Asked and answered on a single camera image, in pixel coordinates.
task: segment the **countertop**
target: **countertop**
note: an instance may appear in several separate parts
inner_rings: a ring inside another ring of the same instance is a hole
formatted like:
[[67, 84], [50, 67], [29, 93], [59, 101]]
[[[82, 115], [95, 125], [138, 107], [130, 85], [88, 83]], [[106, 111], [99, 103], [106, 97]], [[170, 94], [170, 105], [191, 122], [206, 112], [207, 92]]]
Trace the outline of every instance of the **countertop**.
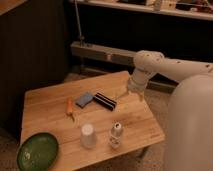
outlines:
[[0, 0], [0, 15], [7, 13], [26, 1], [27, 0]]

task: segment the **white cup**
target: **white cup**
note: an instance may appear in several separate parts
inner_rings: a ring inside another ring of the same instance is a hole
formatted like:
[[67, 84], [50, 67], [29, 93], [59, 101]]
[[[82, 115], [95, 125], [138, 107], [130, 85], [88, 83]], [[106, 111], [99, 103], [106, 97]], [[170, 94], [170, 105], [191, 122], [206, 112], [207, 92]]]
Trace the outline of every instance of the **white cup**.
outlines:
[[96, 144], [96, 134], [92, 124], [81, 127], [81, 144], [85, 148], [93, 148]]

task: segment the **small bottle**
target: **small bottle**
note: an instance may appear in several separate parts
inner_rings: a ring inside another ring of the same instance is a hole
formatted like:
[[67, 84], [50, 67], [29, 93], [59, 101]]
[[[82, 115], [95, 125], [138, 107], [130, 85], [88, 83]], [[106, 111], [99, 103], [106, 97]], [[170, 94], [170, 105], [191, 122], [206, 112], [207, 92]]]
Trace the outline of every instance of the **small bottle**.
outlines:
[[112, 148], [116, 149], [121, 144], [121, 136], [123, 134], [123, 126], [116, 122], [109, 132], [109, 144]]

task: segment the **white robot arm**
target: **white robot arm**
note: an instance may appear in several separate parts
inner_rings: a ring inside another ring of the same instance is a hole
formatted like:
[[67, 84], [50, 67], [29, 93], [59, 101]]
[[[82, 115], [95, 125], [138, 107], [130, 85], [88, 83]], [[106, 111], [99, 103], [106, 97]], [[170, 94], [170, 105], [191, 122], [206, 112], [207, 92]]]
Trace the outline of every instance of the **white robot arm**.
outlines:
[[127, 88], [144, 91], [156, 73], [179, 83], [169, 103], [165, 171], [213, 170], [213, 64], [140, 51]]

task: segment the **green bowl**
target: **green bowl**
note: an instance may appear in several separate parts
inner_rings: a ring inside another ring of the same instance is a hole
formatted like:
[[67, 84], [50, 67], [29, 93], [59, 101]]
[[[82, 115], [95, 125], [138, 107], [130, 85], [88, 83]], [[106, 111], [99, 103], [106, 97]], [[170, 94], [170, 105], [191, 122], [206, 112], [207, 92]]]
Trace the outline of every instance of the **green bowl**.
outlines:
[[17, 164], [21, 171], [46, 171], [58, 154], [58, 141], [50, 133], [29, 137], [20, 147]]

